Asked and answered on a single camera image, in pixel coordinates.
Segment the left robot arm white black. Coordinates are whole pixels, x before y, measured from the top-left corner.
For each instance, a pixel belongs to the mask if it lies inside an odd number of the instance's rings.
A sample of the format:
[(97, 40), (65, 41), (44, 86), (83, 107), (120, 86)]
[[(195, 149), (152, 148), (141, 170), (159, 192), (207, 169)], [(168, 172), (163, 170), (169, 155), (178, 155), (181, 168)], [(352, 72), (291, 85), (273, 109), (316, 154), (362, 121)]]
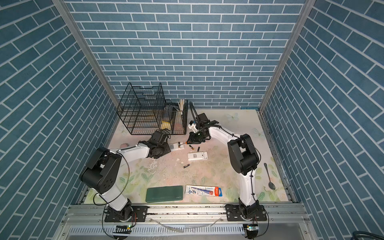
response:
[(105, 201), (107, 213), (115, 221), (128, 222), (136, 216), (131, 201), (123, 195), (128, 180), (125, 181), (124, 187), (118, 186), (119, 177), (123, 174), (122, 164), (126, 164), (130, 173), (129, 162), (145, 158), (158, 159), (170, 153), (169, 138), (167, 130), (160, 130), (155, 131), (149, 140), (139, 141), (130, 148), (109, 150), (100, 147), (86, 163), (80, 174), (80, 180), (89, 188), (96, 190)]

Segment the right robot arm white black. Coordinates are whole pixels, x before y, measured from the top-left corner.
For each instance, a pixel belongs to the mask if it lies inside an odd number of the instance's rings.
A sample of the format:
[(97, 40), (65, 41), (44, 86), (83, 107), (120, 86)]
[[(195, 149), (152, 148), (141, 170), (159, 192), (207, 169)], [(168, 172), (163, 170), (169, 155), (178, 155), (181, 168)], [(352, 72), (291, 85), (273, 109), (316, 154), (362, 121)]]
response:
[(261, 206), (256, 196), (253, 172), (260, 163), (261, 154), (255, 148), (251, 137), (248, 134), (236, 135), (222, 127), (218, 121), (210, 121), (204, 113), (192, 116), (193, 120), (188, 125), (192, 131), (189, 133), (187, 144), (201, 144), (210, 139), (217, 139), (227, 145), (231, 166), (239, 174), (240, 215), (247, 220), (254, 218)]

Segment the white remote control with screen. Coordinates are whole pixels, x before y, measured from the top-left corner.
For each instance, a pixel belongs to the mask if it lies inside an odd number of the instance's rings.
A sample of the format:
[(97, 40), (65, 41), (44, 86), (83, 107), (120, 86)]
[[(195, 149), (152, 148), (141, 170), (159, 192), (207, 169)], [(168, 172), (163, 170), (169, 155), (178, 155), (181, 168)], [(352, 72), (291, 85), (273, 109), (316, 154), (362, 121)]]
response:
[(183, 142), (177, 142), (177, 143), (169, 144), (169, 147), (170, 147), (170, 150), (172, 152), (174, 152), (174, 151), (178, 151), (178, 150), (184, 150), (185, 149), (184, 144), (185, 143), (183, 143)]

